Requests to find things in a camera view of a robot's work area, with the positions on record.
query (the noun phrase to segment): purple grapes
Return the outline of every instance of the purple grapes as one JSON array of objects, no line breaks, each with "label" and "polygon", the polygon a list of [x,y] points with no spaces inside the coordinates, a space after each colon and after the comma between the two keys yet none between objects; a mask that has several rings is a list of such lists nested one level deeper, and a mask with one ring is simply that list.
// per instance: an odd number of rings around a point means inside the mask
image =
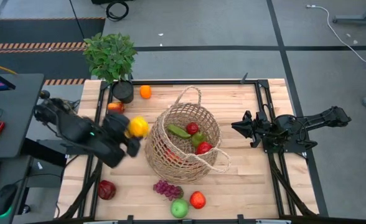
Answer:
[{"label": "purple grapes", "polygon": [[165,180],[159,180],[158,183],[154,184],[152,189],[161,195],[165,195],[170,201],[183,197],[183,190],[181,187],[169,185]]}]

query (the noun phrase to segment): green cucumber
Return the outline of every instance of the green cucumber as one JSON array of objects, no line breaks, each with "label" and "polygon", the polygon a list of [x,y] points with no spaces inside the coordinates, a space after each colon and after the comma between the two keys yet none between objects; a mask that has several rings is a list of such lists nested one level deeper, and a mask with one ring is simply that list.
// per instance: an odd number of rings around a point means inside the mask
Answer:
[{"label": "green cucumber", "polygon": [[168,125],[168,130],[172,134],[174,134],[177,137],[182,138],[182,139],[189,139],[191,137],[191,135],[189,133],[187,133],[186,131],[184,131],[184,129],[182,129],[174,124]]}]

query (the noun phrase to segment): green apple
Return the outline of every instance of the green apple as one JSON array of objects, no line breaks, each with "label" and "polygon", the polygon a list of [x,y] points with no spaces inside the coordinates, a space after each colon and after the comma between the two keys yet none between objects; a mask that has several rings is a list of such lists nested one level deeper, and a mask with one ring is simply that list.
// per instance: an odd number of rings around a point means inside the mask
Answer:
[{"label": "green apple", "polygon": [[176,199],[172,202],[171,213],[175,218],[184,218],[189,212],[189,204],[184,199]]}]

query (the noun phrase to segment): wooden tabletop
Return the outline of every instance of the wooden tabletop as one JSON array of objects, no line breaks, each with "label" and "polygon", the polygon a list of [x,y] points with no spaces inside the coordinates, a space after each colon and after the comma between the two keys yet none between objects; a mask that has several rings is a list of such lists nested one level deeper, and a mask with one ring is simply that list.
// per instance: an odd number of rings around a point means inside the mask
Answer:
[{"label": "wooden tabletop", "polygon": [[[292,114],[291,102],[284,79],[269,79],[270,91],[276,116]],[[129,118],[144,116],[150,126],[156,118],[175,102],[178,94],[186,85],[152,86],[152,97],[142,99],[138,88],[134,89],[134,100],[126,105],[124,115]],[[203,179],[187,185],[181,185],[184,199],[199,190],[207,198],[203,209],[190,208],[186,218],[191,219],[225,219],[237,218],[277,218],[273,184],[271,181],[268,156],[260,147],[252,149],[249,139],[245,139],[231,128],[231,123],[241,120],[244,112],[253,114],[259,111],[253,85],[197,85],[202,91],[202,106],[207,108],[218,121],[222,130],[223,149],[232,159],[232,166],[227,173],[209,172]],[[78,114],[94,119],[100,81],[86,81]],[[105,93],[101,120],[105,114],[108,90]],[[181,102],[196,102],[196,91],[190,90]],[[291,186],[302,201],[317,213],[316,199],[307,169],[306,161],[296,154],[285,154]],[[82,187],[87,156],[80,156],[65,170],[59,195],[61,214],[72,204]],[[223,156],[218,156],[215,166],[226,166]],[[174,219],[169,212],[171,202],[165,196],[153,191],[159,177],[148,165],[144,150],[135,158],[125,157],[121,164],[111,169],[103,165],[101,179],[109,180],[116,185],[117,193],[111,200],[98,200],[96,220],[125,220],[134,215],[135,220]],[[284,210],[288,211],[286,194],[281,187]],[[92,193],[87,197],[85,215],[89,214]]]}]

